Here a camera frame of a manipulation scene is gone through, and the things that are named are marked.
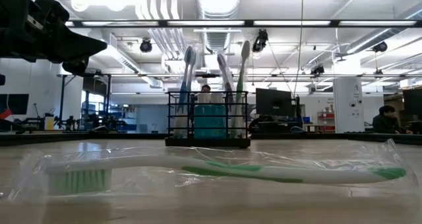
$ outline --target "ceiling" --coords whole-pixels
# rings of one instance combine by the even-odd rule
[[[135,6],[142,0],[90,0],[89,7],[85,11],[76,11],[73,8],[72,0],[58,0],[70,12],[71,18],[82,20],[119,20],[133,19],[138,20],[135,12]],[[198,10],[197,0],[177,0],[177,12],[182,19],[198,19],[200,11]],[[121,11],[112,11],[109,5],[123,5]],[[167,9],[170,10],[170,0],[167,0]],[[398,19],[400,15],[408,9],[420,4],[420,0],[240,0],[238,7],[238,19]],[[160,0],[157,0],[158,16],[165,18],[160,12]],[[114,45],[118,51],[122,52],[134,64],[136,64],[143,73],[163,74],[171,73],[166,65],[173,65],[183,73],[183,63],[177,65],[172,61],[166,61],[163,53],[152,40],[152,51],[141,53],[139,50],[143,38],[151,38],[150,31],[145,28],[104,28],[95,29],[100,31],[103,38],[109,38],[113,34],[117,40]],[[363,36],[370,34],[376,29],[371,28],[269,28],[269,42],[262,53],[256,57],[251,57],[248,62],[248,74],[270,74],[282,73],[296,74],[309,73],[313,66],[307,65],[311,60],[323,53],[325,50],[333,50],[336,45],[347,45],[353,43]],[[215,55],[209,54],[204,50],[203,34],[194,32],[192,28],[183,28],[183,37],[187,45],[193,45],[200,54],[199,65],[202,68],[211,69],[216,67]],[[231,43],[226,50],[228,65],[234,73],[240,62],[241,43],[244,40],[255,40],[258,28],[242,28],[241,32],[232,33]],[[378,53],[375,60],[373,52],[363,51],[355,55],[360,58],[363,73],[374,73],[376,66],[383,67],[391,65],[408,57],[417,55],[422,48],[422,29],[407,29],[391,38],[385,40],[388,50],[384,53]],[[332,72],[332,58],[326,57],[325,61],[320,61],[324,65],[326,73]],[[411,63],[404,63],[399,67],[388,70],[384,73],[401,74],[408,71],[418,72],[422,70],[421,61],[413,60]],[[105,73],[133,73],[126,69],[122,64],[111,56],[107,51],[103,51],[92,57],[90,67],[101,69]],[[178,87],[180,78],[157,78],[163,79],[165,88]],[[290,84],[295,83],[294,77],[288,78],[267,78],[254,77],[255,87],[266,87],[269,82],[272,86],[283,88],[285,80]],[[308,86],[313,79],[301,79],[299,86]],[[378,82],[378,86],[387,86],[397,83],[399,78],[391,78]],[[320,82],[330,85],[332,79]],[[365,83],[374,82],[374,78],[364,79]],[[141,78],[115,78],[113,83],[134,84],[146,83]]]

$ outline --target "man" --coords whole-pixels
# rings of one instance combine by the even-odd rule
[[[200,89],[201,92],[211,92],[211,87],[207,84],[203,85]]]
[[[399,126],[398,120],[396,118],[396,110],[394,107],[385,105],[382,106],[379,111],[380,114],[375,116],[372,121],[375,132],[387,134],[412,134],[411,131],[403,129]]]

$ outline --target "black wire rack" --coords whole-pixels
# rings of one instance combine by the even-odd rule
[[[222,103],[198,103],[197,98],[199,94],[210,93],[210,94],[223,94]],[[250,139],[248,138],[247,128],[247,95],[248,92],[168,92],[168,116],[167,116],[167,132],[168,138],[166,139],[166,146],[198,146],[198,147],[240,147],[247,148],[250,146]],[[180,102],[182,94],[187,95],[185,102]],[[241,95],[241,102],[235,103],[236,95]],[[197,105],[223,105],[225,113],[223,115],[195,115],[195,106]],[[232,115],[235,106],[241,106],[241,115]],[[186,109],[186,113],[180,114],[177,112],[178,109]],[[176,126],[176,118],[184,117],[186,122],[184,126]],[[195,118],[225,118],[225,127],[206,127],[199,126],[195,128]],[[232,127],[230,119],[241,117],[243,126]],[[195,138],[195,131],[198,130],[226,130],[225,138]],[[174,136],[176,130],[183,130],[186,134],[184,138],[178,138]],[[233,138],[232,132],[242,130],[242,137]]]

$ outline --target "wooden table surface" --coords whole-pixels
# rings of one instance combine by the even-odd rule
[[[297,159],[335,157],[336,149],[352,150],[346,140],[253,140],[250,151]],[[11,191],[15,169],[25,154],[65,154],[84,150],[163,147],[161,140],[84,140],[0,148],[0,192]],[[422,147],[398,146],[403,158],[422,177]],[[419,220],[419,194],[388,184],[321,186],[281,184],[252,179],[181,180],[170,170],[120,169],[115,188],[139,190],[138,195],[50,200],[29,204],[0,199],[1,224],[126,224],[126,223],[312,223],[408,224]]]

